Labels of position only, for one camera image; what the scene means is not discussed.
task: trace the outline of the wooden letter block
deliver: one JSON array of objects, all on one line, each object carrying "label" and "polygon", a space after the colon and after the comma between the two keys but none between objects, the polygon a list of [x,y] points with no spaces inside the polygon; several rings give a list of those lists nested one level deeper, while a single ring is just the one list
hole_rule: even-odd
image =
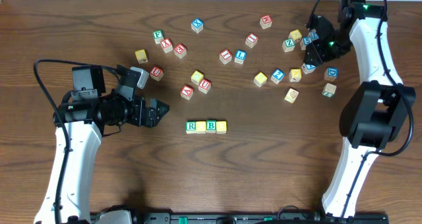
[{"label": "wooden letter block", "polygon": [[284,72],[280,69],[277,69],[271,76],[271,81],[273,81],[275,84],[278,84],[282,81],[284,77]]},{"label": "wooden letter block", "polygon": [[306,65],[305,63],[302,64],[303,73],[309,74],[315,71],[316,67],[314,65]]},{"label": "wooden letter block", "polygon": [[258,36],[254,35],[253,33],[250,33],[248,37],[246,37],[245,44],[253,48],[256,45],[256,43],[258,43]]},{"label": "wooden letter block", "polygon": [[267,29],[271,27],[271,24],[272,24],[271,16],[266,15],[266,16],[261,17],[259,24],[261,25],[262,29]]},{"label": "wooden letter block", "polygon": [[338,71],[336,68],[329,67],[325,70],[324,79],[334,81],[337,78]]},{"label": "wooden letter block", "polygon": [[186,133],[192,134],[196,133],[196,122],[186,122]]},{"label": "wooden letter block", "polygon": [[302,39],[302,34],[299,30],[290,32],[289,39],[292,39],[295,43],[299,43]]},{"label": "wooden letter block", "polygon": [[183,44],[178,44],[176,48],[174,48],[174,54],[178,56],[180,59],[183,58],[187,54],[186,47]]},{"label": "wooden letter block", "polygon": [[293,103],[295,102],[297,95],[299,95],[299,92],[290,88],[284,99],[290,103]]},{"label": "wooden letter block", "polygon": [[197,121],[196,122],[196,133],[197,134],[204,134],[206,132],[206,122],[205,121]]},{"label": "wooden letter block", "polygon": [[188,86],[184,86],[182,88],[182,90],[180,91],[180,95],[183,98],[185,98],[187,100],[190,100],[192,98],[192,96],[193,96],[193,88],[188,87]]},{"label": "wooden letter block", "polygon": [[217,121],[217,134],[225,134],[227,132],[227,122]]},{"label": "wooden letter block", "polygon": [[225,49],[220,53],[220,60],[223,64],[227,64],[231,61],[231,53],[228,49]]},{"label": "wooden letter block", "polygon": [[302,79],[302,72],[300,69],[291,69],[289,73],[290,82],[298,82]]},{"label": "wooden letter block", "polygon": [[200,92],[204,92],[205,94],[207,94],[210,89],[211,89],[211,82],[210,81],[208,81],[206,79],[202,79],[199,82],[198,90]]},{"label": "wooden letter block", "polygon": [[135,52],[136,59],[138,59],[138,63],[146,63],[148,62],[148,58],[146,57],[145,49],[141,49]]},{"label": "wooden letter block", "polygon": [[243,64],[243,62],[245,62],[245,59],[246,59],[246,52],[237,50],[236,55],[235,55],[235,63]]},{"label": "wooden letter block", "polygon": [[310,37],[303,37],[301,40],[301,49],[306,50],[306,47],[312,43],[312,40]]},{"label": "wooden letter block", "polygon": [[217,132],[217,121],[206,121],[206,133]]},{"label": "wooden letter block", "polygon": [[164,53],[168,53],[173,50],[173,45],[171,44],[171,41],[169,38],[164,39],[162,42],[160,42],[161,48],[164,50]]},{"label": "wooden letter block", "polygon": [[290,52],[295,49],[295,42],[291,39],[283,41],[283,50],[285,52]]},{"label": "wooden letter block", "polygon": [[164,40],[164,34],[162,30],[156,30],[152,32],[152,36],[154,37],[154,41],[156,44],[159,44],[161,41]]},{"label": "wooden letter block", "polygon": [[199,33],[204,28],[204,23],[199,18],[192,21],[191,28],[194,32]]},{"label": "wooden letter block", "polygon": [[163,75],[164,75],[163,70],[161,68],[157,67],[157,66],[154,66],[150,71],[151,78],[158,81],[158,82],[161,80]]},{"label": "wooden letter block", "polygon": [[311,37],[311,41],[319,39],[318,34],[314,30],[311,30],[309,32],[308,37]]},{"label": "wooden letter block", "polygon": [[195,85],[199,85],[199,82],[204,78],[204,75],[198,71],[195,71],[191,76],[191,81],[195,83]]},{"label": "wooden letter block", "polygon": [[322,95],[331,98],[336,93],[336,88],[337,86],[327,83],[322,91]]},{"label": "wooden letter block", "polygon": [[262,85],[265,84],[267,77],[265,76],[264,73],[260,72],[258,73],[258,75],[255,76],[255,79],[253,80],[253,82],[258,86],[261,87]]}]

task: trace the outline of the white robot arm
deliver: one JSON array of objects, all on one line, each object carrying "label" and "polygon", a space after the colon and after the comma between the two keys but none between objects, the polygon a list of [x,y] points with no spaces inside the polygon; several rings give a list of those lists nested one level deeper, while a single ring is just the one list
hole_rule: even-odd
[{"label": "white robot arm", "polygon": [[[169,111],[169,106],[151,99],[150,107],[146,107],[145,99],[135,95],[135,88],[143,88],[146,84],[148,73],[145,70],[134,67],[129,70],[120,65],[117,69],[111,69],[105,66],[51,59],[37,61],[36,65],[41,62],[70,63],[80,66],[73,68],[74,90],[65,95],[61,105],[56,108],[58,114],[55,113],[54,120],[57,125],[57,145],[53,170],[47,193],[34,224],[54,224],[56,218],[60,223],[91,223],[89,198],[92,171],[102,138],[108,136],[103,135],[105,125],[117,125],[119,132],[123,123],[152,128]],[[101,96],[101,93],[106,92],[102,69],[111,70],[119,79],[117,89],[107,96]],[[69,149],[65,149],[67,141],[59,117],[64,121],[69,137]],[[55,198],[66,151],[68,158],[59,189],[60,210],[57,215]],[[107,213],[97,223],[133,224],[131,213],[127,210]]]}]

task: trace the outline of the wood grain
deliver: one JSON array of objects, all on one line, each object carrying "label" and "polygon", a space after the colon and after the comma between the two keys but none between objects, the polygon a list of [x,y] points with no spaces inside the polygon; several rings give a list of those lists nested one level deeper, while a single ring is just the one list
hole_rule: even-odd
[{"label": "wood grain", "polygon": [[[145,209],[187,211],[278,211],[286,205],[318,206],[341,152],[340,112],[356,88],[354,50],[305,75],[296,84],[285,78],[257,88],[254,76],[280,68],[299,68],[304,52],[282,51],[282,40],[304,23],[313,1],[193,0],[5,0],[0,5],[0,216],[2,223],[30,223],[47,189],[55,152],[52,109],[39,89],[32,63],[40,58],[99,65],[138,66],[135,51],[146,49],[149,62],[164,69],[160,82],[149,80],[140,94],[171,106],[152,130],[124,126],[105,138],[92,181],[91,210],[114,204]],[[336,21],[336,1],[323,1],[317,13]],[[388,37],[395,66],[417,97],[422,97],[422,3],[389,5]],[[270,14],[263,30],[259,17]],[[190,22],[200,17],[196,34]],[[152,31],[162,29],[183,43],[182,60],[164,54]],[[254,32],[250,49],[245,37]],[[243,49],[242,67],[222,65],[218,53]],[[335,97],[321,96],[326,66],[338,67]],[[71,67],[42,65],[41,77],[56,101],[72,88]],[[179,95],[200,70],[212,81],[208,94]],[[107,88],[115,85],[106,75]],[[289,87],[300,92],[291,105]],[[422,105],[413,106],[415,136],[398,157],[376,160],[363,187],[358,211],[385,211],[391,223],[420,223],[422,211]],[[225,135],[186,135],[191,119],[225,119]],[[395,142],[404,141],[407,122]]]}]

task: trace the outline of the yellow block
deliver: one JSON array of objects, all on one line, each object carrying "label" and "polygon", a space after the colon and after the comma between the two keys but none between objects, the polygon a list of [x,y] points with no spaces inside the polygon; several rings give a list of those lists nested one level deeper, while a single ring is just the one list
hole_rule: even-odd
[{"label": "yellow block", "polygon": [[217,121],[217,133],[218,134],[225,134],[227,132],[227,122],[225,121]]},{"label": "yellow block", "polygon": [[299,95],[299,92],[297,90],[293,90],[290,88],[284,99],[290,103],[293,103],[295,102],[298,95]]},{"label": "yellow block", "polygon": [[267,77],[265,76],[265,74],[260,72],[258,73],[258,75],[255,76],[253,82],[255,82],[257,86],[261,87],[266,82],[266,79]]},{"label": "yellow block", "polygon": [[197,121],[196,122],[196,133],[197,134],[204,134],[206,132],[206,122],[205,121]]},{"label": "yellow block", "polygon": [[136,59],[138,59],[138,63],[146,63],[148,62],[148,58],[146,57],[145,49],[141,49],[135,52]]},{"label": "yellow block", "polygon": [[192,76],[191,76],[191,80],[193,83],[195,83],[196,85],[199,85],[199,82],[204,78],[204,75],[198,71],[195,71]]},{"label": "yellow block", "polygon": [[295,43],[299,43],[302,39],[302,34],[299,30],[290,32],[289,39],[292,39]]}]

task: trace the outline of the black cable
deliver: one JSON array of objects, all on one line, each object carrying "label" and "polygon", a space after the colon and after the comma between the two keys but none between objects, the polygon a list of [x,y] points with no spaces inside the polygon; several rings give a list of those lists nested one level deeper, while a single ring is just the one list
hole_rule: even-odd
[{"label": "black cable", "polygon": [[381,16],[381,20],[380,20],[380,23],[378,24],[378,29],[377,29],[378,51],[380,53],[382,67],[384,68],[385,75],[391,81],[391,83],[393,84],[393,86],[395,87],[395,89],[397,90],[398,95],[401,98],[403,98],[404,105],[405,105],[406,110],[407,110],[407,114],[409,115],[409,132],[407,134],[407,138],[406,138],[406,141],[404,142],[403,146],[400,149],[398,149],[397,151],[391,152],[391,153],[385,153],[385,152],[379,152],[379,151],[367,152],[362,157],[361,164],[360,164],[360,166],[359,166],[359,168],[358,168],[358,170],[356,172],[356,176],[355,176],[355,178],[353,180],[353,183],[351,184],[349,194],[347,194],[347,198],[346,198],[346,202],[344,204],[343,212],[342,212],[342,215],[340,216],[341,218],[345,218],[344,215],[346,214],[346,210],[347,210],[347,206],[349,204],[349,200],[350,200],[351,194],[353,192],[353,189],[355,188],[356,182],[357,182],[357,180],[359,178],[359,175],[361,174],[363,165],[365,164],[365,162],[366,162],[366,160],[368,158],[368,155],[377,154],[377,155],[383,155],[383,156],[387,156],[387,157],[392,157],[392,156],[398,155],[398,154],[402,153],[409,146],[409,143],[410,143],[411,138],[413,136],[414,120],[413,120],[413,112],[411,110],[411,105],[409,103],[409,100],[407,100],[406,95],[401,91],[401,88],[397,85],[397,82],[391,77],[390,71],[388,70],[388,67],[387,67],[387,64],[386,64],[386,61],[385,61],[385,58],[384,58],[384,53],[382,52],[382,46],[381,46],[381,26],[382,26],[382,23],[384,22],[384,20],[386,19],[387,8],[388,8],[387,0],[383,0],[383,1],[384,1],[384,10],[383,10],[383,13],[382,13],[382,16]]},{"label": "black cable", "polygon": [[314,5],[314,8],[312,9],[311,15],[309,16],[309,20],[308,20],[308,24],[306,25],[306,28],[309,28],[312,25],[312,21],[313,21],[313,16],[315,13],[315,10],[317,9],[317,6],[319,4],[320,0],[316,0],[316,3]]},{"label": "black cable", "polygon": [[282,208],[278,213],[277,213],[277,219],[280,219],[280,216],[281,216],[281,214],[284,212],[284,210],[286,210],[286,209],[288,209],[288,208],[295,208],[302,216],[303,216],[303,218],[305,218],[305,219],[307,219],[306,217],[305,217],[305,215],[303,215],[303,213],[302,213],[302,211],[298,208],[298,207],[296,207],[296,206],[294,206],[294,205],[287,205],[286,207],[284,207],[284,208]]},{"label": "black cable", "polygon": [[[90,64],[73,62],[73,61],[65,61],[65,60],[57,60],[57,59],[39,59],[39,60],[35,61],[35,63],[34,63],[35,78],[36,78],[38,84],[40,85],[42,91],[44,92],[46,98],[48,99],[48,102],[50,102],[50,104],[51,104],[51,106],[54,110],[54,113],[56,114],[56,117],[57,117],[57,119],[60,123],[60,126],[63,129],[63,134],[65,136],[65,141],[66,141],[65,148],[64,148],[65,153],[63,155],[63,162],[62,162],[61,168],[60,168],[59,179],[57,181],[57,188],[56,188],[56,191],[55,191],[55,200],[54,200],[54,204],[53,204],[55,223],[60,224],[60,194],[61,194],[61,189],[62,189],[62,186],[63,186],[63,179],[64,179],[64,176],[65,176],[67,160],[69,158],[69,152],[70,152],[71,148],[70,148],[70,142],[69,142],[69,135],[67,133],[67,130],[66,130],[66,127],[65,127],[63,120],[59,116],[59,110],[58,110],[56,104],[54,103],[54,100],[51,97],[50,93],[48,92],[47,88],[42,83],[40,75],[38,74],[38,65],[40,63],[65,63],[65,64],[70,64],[70,65],[80,65],[80,66],[90,65]],[[113,68],[111,68],[111,67],[101,66],[101,65],[93,65],[93,66],[100,66],[101,68],[109,71],[111,74],[116,76],[116,78],[118,79],[118,81],[120,83],[120,79],[119,79],[115,69],[113,70]]]}]

